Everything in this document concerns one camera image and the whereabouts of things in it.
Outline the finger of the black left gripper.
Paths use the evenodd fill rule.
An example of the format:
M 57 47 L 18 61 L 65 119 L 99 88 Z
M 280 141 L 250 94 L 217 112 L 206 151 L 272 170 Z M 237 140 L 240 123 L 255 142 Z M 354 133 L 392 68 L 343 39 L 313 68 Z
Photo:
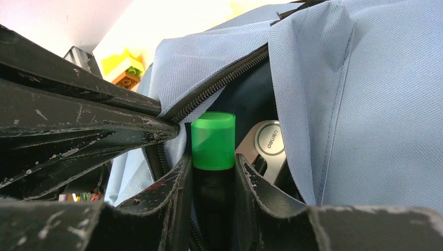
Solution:
M 33 200 L 110 159 L 177 136 L 128 109 L 1 80 L 1 195 Z
M 1 26 L 1 78 L 63 96 L 157 116 L 160 102 L 109 83 Z

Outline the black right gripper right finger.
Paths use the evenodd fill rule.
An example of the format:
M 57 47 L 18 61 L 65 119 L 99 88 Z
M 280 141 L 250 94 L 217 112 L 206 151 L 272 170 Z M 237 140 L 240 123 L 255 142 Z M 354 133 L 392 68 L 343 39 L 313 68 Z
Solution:
M 235 159 L 241 250 L 442 250 L 442 216 L 428 208 L 308 206 Z

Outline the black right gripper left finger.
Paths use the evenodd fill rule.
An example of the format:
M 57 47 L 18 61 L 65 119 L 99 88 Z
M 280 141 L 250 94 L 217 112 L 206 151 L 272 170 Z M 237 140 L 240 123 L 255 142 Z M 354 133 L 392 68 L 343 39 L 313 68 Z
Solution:
M 188 250 L 192 161 L 112 207 L 102 202 L 3 201 L 1 250 Z

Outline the pink white stapler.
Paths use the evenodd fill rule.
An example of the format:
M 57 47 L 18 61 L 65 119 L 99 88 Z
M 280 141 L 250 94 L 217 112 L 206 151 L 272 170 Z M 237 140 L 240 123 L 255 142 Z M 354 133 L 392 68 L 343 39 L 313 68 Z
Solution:
M 278 186 L 287 178 L 286 152 L 280 122 L 265 120 L 254 125 L 235 153 L 242 154 L 268 182 Z

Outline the green cap black marker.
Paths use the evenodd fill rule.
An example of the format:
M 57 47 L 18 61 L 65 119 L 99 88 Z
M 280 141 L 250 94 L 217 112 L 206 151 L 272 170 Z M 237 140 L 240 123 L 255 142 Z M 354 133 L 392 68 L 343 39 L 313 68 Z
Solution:
M 205 112 L 191 124 L 194 204 L 209 250 L 232 246 L 235 124 L 226 112 Z

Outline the blue grey backpack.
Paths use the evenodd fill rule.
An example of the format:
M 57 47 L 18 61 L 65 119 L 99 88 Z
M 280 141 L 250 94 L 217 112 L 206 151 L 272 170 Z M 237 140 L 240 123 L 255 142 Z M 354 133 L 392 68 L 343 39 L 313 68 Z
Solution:
M 237 117 L 237 142 L 281 125 L 289 172 L 308 206 L 428 208 L 442 216 L 442 1 L 321 1 L 257 8 L 165 39 L 149 96 L 177 138 L 136 150 L 142 167 L 115 202 L 171 167 L 206 111 Z

